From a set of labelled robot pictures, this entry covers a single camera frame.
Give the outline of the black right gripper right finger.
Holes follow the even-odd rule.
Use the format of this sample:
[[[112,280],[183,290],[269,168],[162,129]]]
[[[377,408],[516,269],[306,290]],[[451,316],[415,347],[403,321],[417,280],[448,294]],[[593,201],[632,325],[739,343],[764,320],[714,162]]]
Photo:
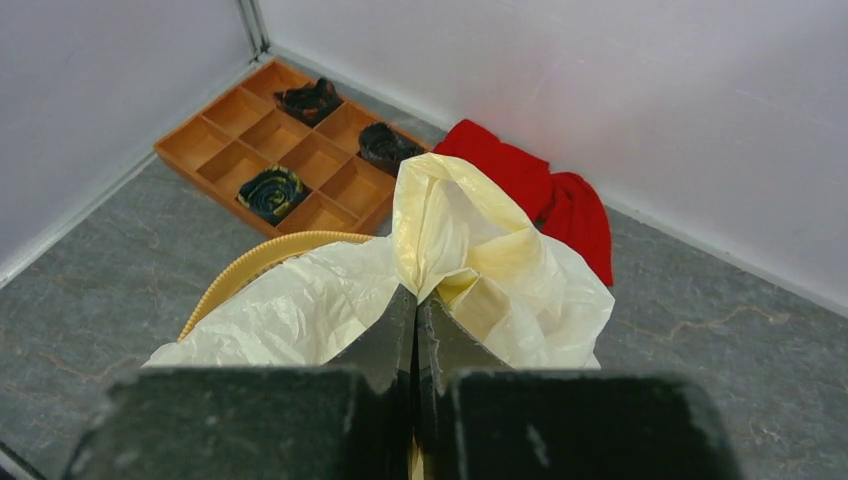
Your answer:
[[[494,479],[498,465],[490,436],[504,407],[491,373],[505,364],[450,314],[439,296],[417,308],[417,440],[426,479]]]

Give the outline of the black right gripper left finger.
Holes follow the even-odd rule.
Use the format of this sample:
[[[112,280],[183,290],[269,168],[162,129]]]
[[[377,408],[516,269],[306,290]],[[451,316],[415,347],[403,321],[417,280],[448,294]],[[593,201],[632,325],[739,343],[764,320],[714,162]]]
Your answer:
[[[415,310],[415,296],[397,287],[376,321],[330,361],[326,479],[410,477]]]

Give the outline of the pale yellow plastic trash bag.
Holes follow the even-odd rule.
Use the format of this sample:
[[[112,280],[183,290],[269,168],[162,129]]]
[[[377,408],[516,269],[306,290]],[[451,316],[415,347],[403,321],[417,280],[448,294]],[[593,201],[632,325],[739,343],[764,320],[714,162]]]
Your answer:
[[[597,368],[595,344],[614,306],[582,256],[541,233],[480,170],[428,153],[402,164],[389,235],[287,259],[148,363],[319,365],[365,332],[399,286],[418,302],[439,295],[517,368]]]

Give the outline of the yellow mesh trash bin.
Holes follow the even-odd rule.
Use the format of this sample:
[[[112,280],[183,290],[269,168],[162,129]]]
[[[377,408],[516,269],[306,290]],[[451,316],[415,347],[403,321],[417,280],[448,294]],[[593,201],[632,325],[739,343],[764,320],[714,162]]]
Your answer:
[[[209,285],[186,321],[177,342],[184,340],[211,311],[271,268],[316,248],[337,242],[361,244],[372,236],[340,231],[302,231],[265,241],[229,264]]]

